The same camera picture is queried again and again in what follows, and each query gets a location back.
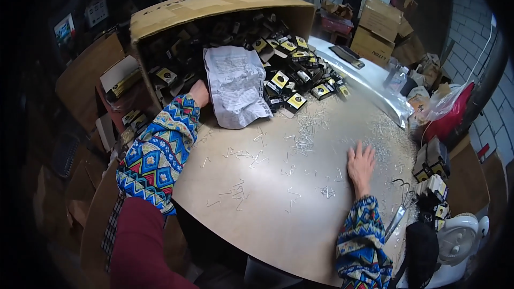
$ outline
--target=white brick wall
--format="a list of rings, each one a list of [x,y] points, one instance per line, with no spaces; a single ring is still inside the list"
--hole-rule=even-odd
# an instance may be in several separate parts
[[[473,71],[472,78],[476,81],[483,74],[497,31],[495,28],[492,29],[491,40],[479,57],[491,32],[491,16],[485,0],[453,0],[453,15],[446,47],[450,39],[453,39],[455,44],[443,65],[453,82],[464,84],[477,59],[479,63]],[[489,144],[489,151],[486,153],[488,156],[498,147],[504,165],[514,159],[513,106],[514,72],[509,61],[500,84],[484,107],[484,115],[479,115],[469,129],[471,144],[475,151]]]

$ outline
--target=white electric fan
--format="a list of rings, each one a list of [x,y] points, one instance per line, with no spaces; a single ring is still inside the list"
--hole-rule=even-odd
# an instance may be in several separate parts
[[[428,288],[437,288],[458,281],[466,271],[466,263],[470,255],[475,254],[479,248],[480,240],[489,232],[489,217],[485,216],[478,221],[471,213],[456,215],[445,221],[445,225],[437,233],[439,242],[439,256],[437,261],[441,264]],[[398,288],[407,288],[407,272],[398,282]]]

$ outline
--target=red basket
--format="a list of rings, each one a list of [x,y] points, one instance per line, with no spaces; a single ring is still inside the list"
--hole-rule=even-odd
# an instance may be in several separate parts
[[[324,10],[321,10],[321,25],[326,30],[338,32],[343,35],[350,34],[353,28],[353,23],[350,20],[332,16]]]

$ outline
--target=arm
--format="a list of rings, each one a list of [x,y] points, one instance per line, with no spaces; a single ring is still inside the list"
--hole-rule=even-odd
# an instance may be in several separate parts
[[[112,251],[112,288],[196,288],[166,265],[163,227],[164,216],[175,214],[173,185],[196,141],[200,108],[208,102],[199,80],[164,107],[120,163],[116,181],[127,199]]]
[[[357,153],[351,148],[348,156],[348,174],[357,201],[337,238],[337,273],[344,279],[343,288],[361,288],[362,284],[365,288],[387,288],[393,266],[382,250],[384,226],[377,199],[369,195],[375,150],[368,146],[363,153],[362,142],[358,141]]]
[[[198,289],[164,261],[164,217],[150,202],[128,197],[118,217],[111,288]]]
[[[189,94],[177,96],[164,107],[120,163],[118,188],[127,196],[151,202],[163,215],[175,215],[173,186],[196,141],[200,108],[208,102],[207,88],[199,80]]]

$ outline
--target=hand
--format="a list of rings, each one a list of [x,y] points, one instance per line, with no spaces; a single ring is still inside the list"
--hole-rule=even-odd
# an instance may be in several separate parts
[[[193,87],[191,87],[189,93],[193,96],[194,101],[200,108],[209,104],[209,91],[203,80],[197,80]]]
[[[348,151],[348,175],[355,187],[355,199],[371,194],[369,181],[375,167],[375,149],[371,145],[362,152],[362,141],[357,141],[357,151],[350,147]]]

